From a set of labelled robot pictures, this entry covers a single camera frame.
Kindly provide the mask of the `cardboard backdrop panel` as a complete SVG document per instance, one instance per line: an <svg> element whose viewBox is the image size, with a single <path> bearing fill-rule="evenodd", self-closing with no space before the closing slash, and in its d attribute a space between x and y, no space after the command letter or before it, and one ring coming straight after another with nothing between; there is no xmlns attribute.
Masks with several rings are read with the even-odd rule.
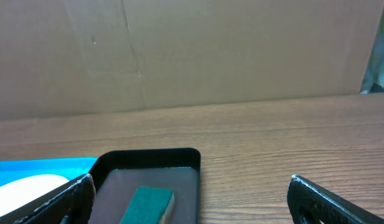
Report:
<svg viewBox="0 0 384 224"><path fill-rule="evenodd" d="M0 120L359 92L384 1L0 1Z"/></svg>

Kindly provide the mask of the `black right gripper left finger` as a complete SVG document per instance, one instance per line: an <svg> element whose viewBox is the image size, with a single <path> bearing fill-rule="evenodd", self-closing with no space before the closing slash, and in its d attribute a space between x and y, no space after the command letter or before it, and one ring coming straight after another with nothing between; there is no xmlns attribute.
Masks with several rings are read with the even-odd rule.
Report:
<svg viewBox="0 0 384 224"><path fill-rule="evenodd" d="M0 217L0 224L87 224L96 188L87 173Z"/></svg>

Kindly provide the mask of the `black rectangular tray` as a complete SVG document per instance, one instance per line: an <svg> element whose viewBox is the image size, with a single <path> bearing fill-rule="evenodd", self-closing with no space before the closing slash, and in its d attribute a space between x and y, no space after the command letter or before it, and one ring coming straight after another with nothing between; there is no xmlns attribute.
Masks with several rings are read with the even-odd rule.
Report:
<svg viewBox="0 0 384 224"><path fill-rule="evenodd" d="M119 223L139 187L170 189L172 224L198 224L201 154L193 148L111 151L89 173L96 188L89 223Z"/></svg>

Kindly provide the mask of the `green sponge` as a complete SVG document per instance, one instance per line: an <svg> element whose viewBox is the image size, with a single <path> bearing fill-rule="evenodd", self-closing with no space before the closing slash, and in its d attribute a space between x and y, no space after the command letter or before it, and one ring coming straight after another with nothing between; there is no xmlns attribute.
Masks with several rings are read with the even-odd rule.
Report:
<svg viewBox="0 0 384 224"><path fill-rule="evenodd" d="M166 224L175 195L171 189L138 187L119 224Z"/></svg>

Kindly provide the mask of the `pink plate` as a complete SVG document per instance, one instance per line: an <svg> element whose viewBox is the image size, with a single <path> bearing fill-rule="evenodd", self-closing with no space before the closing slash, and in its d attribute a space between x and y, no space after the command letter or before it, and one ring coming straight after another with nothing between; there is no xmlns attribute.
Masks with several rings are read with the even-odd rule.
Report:
<svg viewBox="0 0 384 224"><path fill-rule="evenodd" d="M0 217L66 184L68 179L55 174L41 174L0 186Z"/></svg>

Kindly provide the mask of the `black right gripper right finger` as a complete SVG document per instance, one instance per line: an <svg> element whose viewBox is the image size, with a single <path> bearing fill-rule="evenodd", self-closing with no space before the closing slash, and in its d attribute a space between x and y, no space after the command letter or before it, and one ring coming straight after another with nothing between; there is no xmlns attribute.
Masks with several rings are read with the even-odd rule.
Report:
<svg viewBox="0 0 384 224"><path fill-rule="evenodd" d="M297 224L384 224L383 218L296 174L289 183L287 203Z"/></svg>

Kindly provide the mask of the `teal plastic tray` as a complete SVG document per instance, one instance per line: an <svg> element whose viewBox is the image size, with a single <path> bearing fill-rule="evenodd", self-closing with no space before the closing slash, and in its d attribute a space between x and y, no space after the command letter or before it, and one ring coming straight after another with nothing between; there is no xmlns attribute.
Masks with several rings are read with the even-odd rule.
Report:
<svg viewBox="0 0 384 224"><path fill-rule="evenodd" d="M69 157L0 161L0 187L34 175L59 175L67 180L72 180L79 175L86 174L96 160L96 157Z"/></svg>

